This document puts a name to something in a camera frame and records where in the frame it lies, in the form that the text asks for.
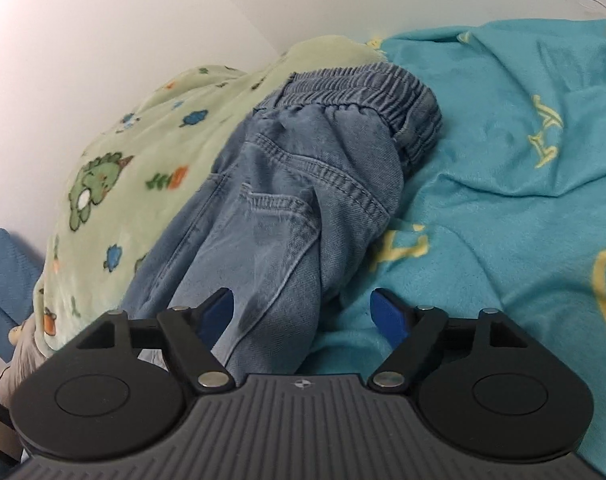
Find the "blue denim jeans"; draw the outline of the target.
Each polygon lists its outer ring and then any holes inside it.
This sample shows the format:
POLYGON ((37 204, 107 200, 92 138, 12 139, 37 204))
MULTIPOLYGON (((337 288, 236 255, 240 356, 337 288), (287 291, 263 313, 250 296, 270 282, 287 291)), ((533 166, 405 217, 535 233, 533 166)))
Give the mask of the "blue denim jeans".
POLYGON ((146 254, 134 318, 233 292, 214 356, 236 378, 294 373, 323 304, 350 281, 435 141, 434 93, 377 63, 294 74, 238 127, 146 254))

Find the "green dinosaur fleece blanket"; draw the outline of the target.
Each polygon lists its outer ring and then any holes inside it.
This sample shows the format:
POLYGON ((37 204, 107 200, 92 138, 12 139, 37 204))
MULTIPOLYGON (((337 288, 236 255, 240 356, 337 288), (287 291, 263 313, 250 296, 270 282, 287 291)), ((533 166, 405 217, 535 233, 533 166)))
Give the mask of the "green dinosaur fleece blanket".
POLYGON ((201 65, 175 76, 80 156, 34 290, 35 344, 52 356, 120 305, 144 257, 203 184, 233 129, 293 73, 382 61, 342 36, 306 40, 263 70, 201 65))

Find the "turquoise patterned bed sheet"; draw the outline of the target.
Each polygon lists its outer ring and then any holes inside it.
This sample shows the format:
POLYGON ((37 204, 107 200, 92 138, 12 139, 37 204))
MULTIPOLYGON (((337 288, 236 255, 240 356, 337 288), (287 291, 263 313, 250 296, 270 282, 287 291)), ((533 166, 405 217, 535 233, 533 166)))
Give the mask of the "turquoise patterned bed sheet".
POLYGON ((383 287, 454 318, 504 311, 588 384, 581 455, 606 476, 606 20, 404 32, 388 60, 437 97, 437 145, 302 365, 370 374, 383 287))

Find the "grey cloth on chair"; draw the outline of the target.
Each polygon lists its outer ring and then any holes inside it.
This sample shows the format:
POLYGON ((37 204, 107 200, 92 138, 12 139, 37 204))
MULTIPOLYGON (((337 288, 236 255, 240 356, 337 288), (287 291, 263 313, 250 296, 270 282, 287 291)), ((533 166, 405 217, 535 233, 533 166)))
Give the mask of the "grey cloth on chair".
POLYGON ((48 359, 36 344, 34 319, 29 318, 23 325, 12 359, 0 373, 0 404, 5 408, 10 408, 12 396, 22 382, 48 359))

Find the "yellow plush toy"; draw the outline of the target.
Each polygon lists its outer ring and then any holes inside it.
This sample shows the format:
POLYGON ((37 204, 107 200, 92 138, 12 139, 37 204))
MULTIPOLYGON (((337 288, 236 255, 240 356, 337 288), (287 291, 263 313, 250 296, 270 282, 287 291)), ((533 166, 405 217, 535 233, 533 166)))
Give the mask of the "yellow plush toy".
POLYGON ((9 339, 10 344, 12 344, 13 347, 15 347, 18 344, 18 341, 20 340, 21 335, 22 335, 23 327, 24 327, 24 325, 21 324, 21 325, 12 327, 12 329, 9 330, 8 339, 9 339))

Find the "blue cushioned sofa chair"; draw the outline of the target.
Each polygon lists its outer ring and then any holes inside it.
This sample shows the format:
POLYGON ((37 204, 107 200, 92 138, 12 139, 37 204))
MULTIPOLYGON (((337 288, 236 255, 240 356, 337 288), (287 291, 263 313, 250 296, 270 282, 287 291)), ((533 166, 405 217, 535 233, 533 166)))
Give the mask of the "blue cushioned sofa chair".
POLYGON ((4 362, 9 362, 14 352, 10 330, 22 325, 33 312, 33 290, 44 265, 25 248, 0 228, 0 359, 4 362))

